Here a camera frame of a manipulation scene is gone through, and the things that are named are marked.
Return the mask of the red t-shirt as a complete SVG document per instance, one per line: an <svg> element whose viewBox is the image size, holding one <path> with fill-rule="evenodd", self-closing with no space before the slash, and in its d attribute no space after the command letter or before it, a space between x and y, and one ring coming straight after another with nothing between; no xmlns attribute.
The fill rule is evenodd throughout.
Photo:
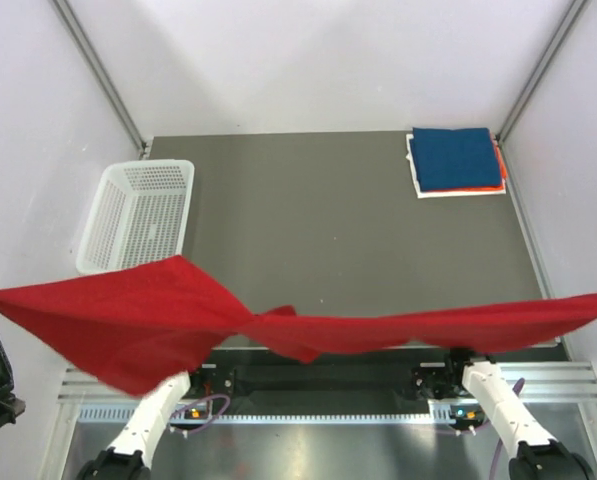
<svg viewBox="0 0 597 480"><path fill-rule="evenodd" d="M52 283L0 289L0 314L102 383L143 396L245 336L304 363L419 341L499 353L597 319L597 293L378 317L254 313L183 257Z"/></svg>

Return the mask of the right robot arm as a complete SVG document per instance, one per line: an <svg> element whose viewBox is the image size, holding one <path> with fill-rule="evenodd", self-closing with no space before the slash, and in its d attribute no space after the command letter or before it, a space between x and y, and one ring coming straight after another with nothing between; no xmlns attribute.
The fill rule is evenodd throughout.
<svg viewBox="0 0 597 480"><path fill-rule="evenodd" d="M593 479L589 463L568 450L530 413L500 365L469 349L452 349L444 380L454 394L471 394L509 456L511 479Z"/></svg>

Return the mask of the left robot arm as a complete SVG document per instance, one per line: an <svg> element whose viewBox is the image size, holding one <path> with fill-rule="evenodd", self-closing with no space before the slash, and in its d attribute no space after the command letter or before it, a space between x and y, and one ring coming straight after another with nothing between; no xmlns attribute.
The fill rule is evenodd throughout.
<svg viewBox="0 0 597 480"><path fill-rule="evenodd" d="M194 396L204 387L203 370L183 362L170 378L143 397L120 434L78 472L78 479L149 479L153 456L183 396ZM14 424L26 404L14 393L13 370L0 341L0 429Z"/></svg>

